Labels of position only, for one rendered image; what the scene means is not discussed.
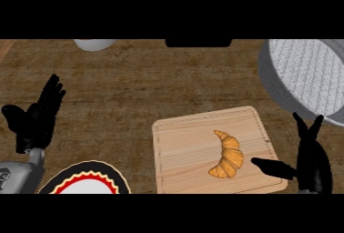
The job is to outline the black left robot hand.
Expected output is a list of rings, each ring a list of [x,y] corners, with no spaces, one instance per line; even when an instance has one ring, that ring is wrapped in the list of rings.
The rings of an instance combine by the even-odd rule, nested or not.
[[[65,94],[67,90],[60,82],[60,76],[52,75],[37,102],[27,110],[15,105],[2,107],[8,128],[17,134],[18,154],[24,154],[36,147],[45,149],[52,143],[55,120]]]

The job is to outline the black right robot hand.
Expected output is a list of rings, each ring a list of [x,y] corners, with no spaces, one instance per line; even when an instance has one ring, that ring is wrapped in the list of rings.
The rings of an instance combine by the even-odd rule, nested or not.
[[[300,137],[297,163],[291,167],[279,160],[251,158],[251,163],[260,168],[265,175],[293,180],[297,178],[299,190],[308,189],[322,195],[331,195],[334,179],[330,158],[318,141],[324,115],[318,115],[309,127],[303,118],[293,113]]]

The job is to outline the golden croissant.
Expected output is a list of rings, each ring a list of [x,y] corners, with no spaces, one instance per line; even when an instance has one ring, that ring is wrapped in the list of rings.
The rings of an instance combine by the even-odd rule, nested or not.
[[[237,170],[244,165],[244,152],[240,149],[240,141],[225,131],[215,131],[222,146],[220,160],[209,170],[209,174],[217,178],[234,178]]]

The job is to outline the pale wooden cutting board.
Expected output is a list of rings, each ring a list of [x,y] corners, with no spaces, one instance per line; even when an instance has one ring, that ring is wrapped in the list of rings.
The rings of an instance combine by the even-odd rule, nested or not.
[[[220,160],[216,132],[238,139],[244,165],[232,178],[209,174]],[[153,125],[157,192],[160,194],[265,194],[288,186],[282,178],[263,174],[254,157],[277,159],[259,112],[253,106],[160,119]]]

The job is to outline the grey woven basket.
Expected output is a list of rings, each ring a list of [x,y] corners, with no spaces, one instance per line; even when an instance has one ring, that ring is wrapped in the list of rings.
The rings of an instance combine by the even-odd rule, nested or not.
[[[344,127],[344,39],[268,39],[259,74],[287,111]]]

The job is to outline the black red patterned plate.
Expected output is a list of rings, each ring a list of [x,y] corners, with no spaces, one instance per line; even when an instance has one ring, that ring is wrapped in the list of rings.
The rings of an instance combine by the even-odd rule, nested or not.
[[[129,194],[127,180],[117,168],[96,160],[65,168],[42,187],[40,194]]]

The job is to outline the white round cup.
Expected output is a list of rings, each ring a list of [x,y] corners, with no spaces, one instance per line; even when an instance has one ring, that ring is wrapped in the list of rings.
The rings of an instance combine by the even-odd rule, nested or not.
[[[88,52],[96,52],[113,46],[114,39],[76,39],[77,47]]]

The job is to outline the black rectangular appliance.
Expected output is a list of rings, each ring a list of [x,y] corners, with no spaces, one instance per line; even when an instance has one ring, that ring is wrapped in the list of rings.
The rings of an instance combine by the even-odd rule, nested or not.
[[[232,40],[185,40],[167,39],[167,47],[229,47]]]

